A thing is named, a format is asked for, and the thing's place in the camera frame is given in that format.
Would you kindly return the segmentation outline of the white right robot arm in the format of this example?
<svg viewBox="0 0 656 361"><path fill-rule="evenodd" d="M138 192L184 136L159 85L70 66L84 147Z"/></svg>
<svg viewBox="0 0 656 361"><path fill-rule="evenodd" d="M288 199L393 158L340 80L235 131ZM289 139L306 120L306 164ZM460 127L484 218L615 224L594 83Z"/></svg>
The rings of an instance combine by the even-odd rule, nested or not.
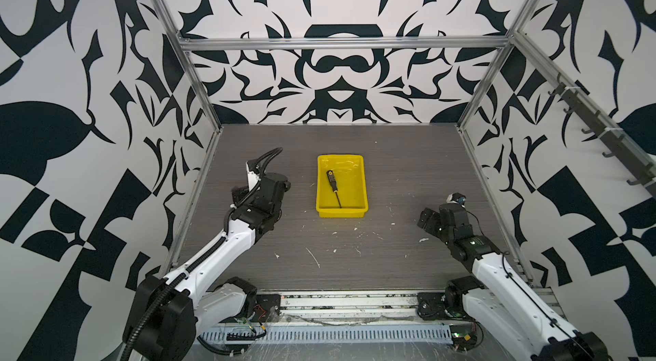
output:
<svg viewBox="0 0 656 361"><path fill-rule="evenodd" d="M582 332L542 299L513 269L493 241L475 234L459 202L424 209L418 227L438 238L469 274L449 281L442 294L420 294L425 321L468 319L492 333L516 360L608 360L606 345Z"/></svg>

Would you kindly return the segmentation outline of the black yellow screwdriver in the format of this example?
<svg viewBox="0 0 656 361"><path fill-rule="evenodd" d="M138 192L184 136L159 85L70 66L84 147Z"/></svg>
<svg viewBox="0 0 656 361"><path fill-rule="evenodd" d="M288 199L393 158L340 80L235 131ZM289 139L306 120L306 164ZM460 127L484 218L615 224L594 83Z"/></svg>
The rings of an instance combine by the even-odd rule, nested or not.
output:
<svg viewBox="0 0 656 361"><path fill-rule="evenodd" d="M335 176L334 171L333 170L328 170L326 172L326 176L327 176L329 185L331 186L331 191L332 191L333 195L335 195L335 197L336 197L338 207L341 208L342 203L341 203L341 200L340 200L340 197L339 197L338 182L336 180L336 176Z"/></svg>

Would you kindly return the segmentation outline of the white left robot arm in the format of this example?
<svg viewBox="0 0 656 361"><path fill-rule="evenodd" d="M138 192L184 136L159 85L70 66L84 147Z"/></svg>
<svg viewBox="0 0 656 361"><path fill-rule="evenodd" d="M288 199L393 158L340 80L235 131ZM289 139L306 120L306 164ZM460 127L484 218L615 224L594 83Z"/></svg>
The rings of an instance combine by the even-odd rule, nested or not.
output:
<svg viewBox="0 0 656 361"><path fill-rule="evenodd" d="M122 336L122 360L134 352L148 360L181 360L217 323L251 316L257 293L251 283L233 277L215 291L210 287L273 230L290 187L286 176L266 173L253 187L233 189L239 200L225 215L219 234L164 277L140 282Z"/></svg>

